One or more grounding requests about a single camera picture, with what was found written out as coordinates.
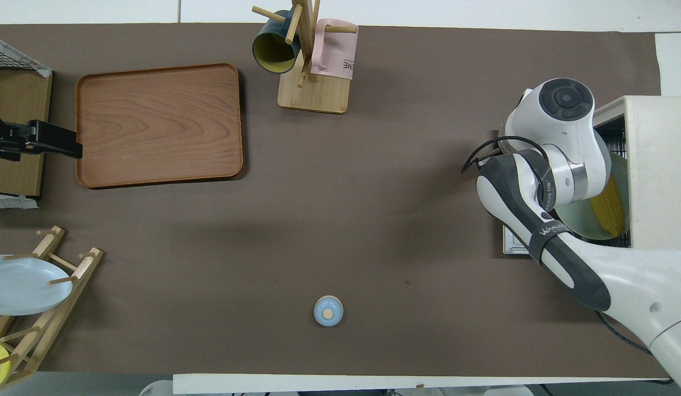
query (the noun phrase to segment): gray floor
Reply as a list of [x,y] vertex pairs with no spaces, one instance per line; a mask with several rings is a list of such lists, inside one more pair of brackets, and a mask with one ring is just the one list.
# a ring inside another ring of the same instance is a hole
[[[172,376],[40,372],[30,381],[0,392],[0,396],[138,396],[147,384],[162,379]],[[549,396],[540,386],[529,389],[534,396]],[[675,384],[643,382],[552,384],[547,389],[553,396],[681,396]]]

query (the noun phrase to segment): mug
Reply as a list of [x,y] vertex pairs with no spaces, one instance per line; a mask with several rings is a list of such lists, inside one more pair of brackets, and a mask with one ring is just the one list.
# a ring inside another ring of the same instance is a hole
[[291,45],[284,39],[292,20],[292,10],[279,10],[277,15],[284,17],[284,22],[270,18],[252,42],[252,56],[264,70],[273,73],[286,73],[294,66],[301,50],[299,36],[294,35]]
[[[326,26],[355,28],[355,33],[326,32]],[[311,73],[353,79],[358,26],[340,19],[320,19],[316,23]]]

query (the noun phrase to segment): dark teal mug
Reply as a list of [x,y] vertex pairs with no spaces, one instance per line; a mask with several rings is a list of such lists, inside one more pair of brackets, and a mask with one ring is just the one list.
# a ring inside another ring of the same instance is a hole
[[284,39],[287,36],[292,20],[292,10],[279,10],[277,15],[284,17],[284,22],[270,20],[265,23],[260,33],[252,42],[252,56],[264,70],[281,74],[291,70],[301,51],[299,36],[294,35],[291,45]]

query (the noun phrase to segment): brown rectangular tray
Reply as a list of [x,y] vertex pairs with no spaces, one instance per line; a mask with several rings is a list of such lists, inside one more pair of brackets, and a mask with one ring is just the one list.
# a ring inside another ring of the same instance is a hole
[[243,166],[238,71],[227,63],[86,75],[76,178],[104,188],[226,178]]

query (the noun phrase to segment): small blue round object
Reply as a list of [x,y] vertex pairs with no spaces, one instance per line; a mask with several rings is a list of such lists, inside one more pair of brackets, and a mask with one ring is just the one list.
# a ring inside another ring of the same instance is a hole
[[343,304],[335,296],[323,296],[316,301],[314,318],[322,326],[335,326],[343,318]]

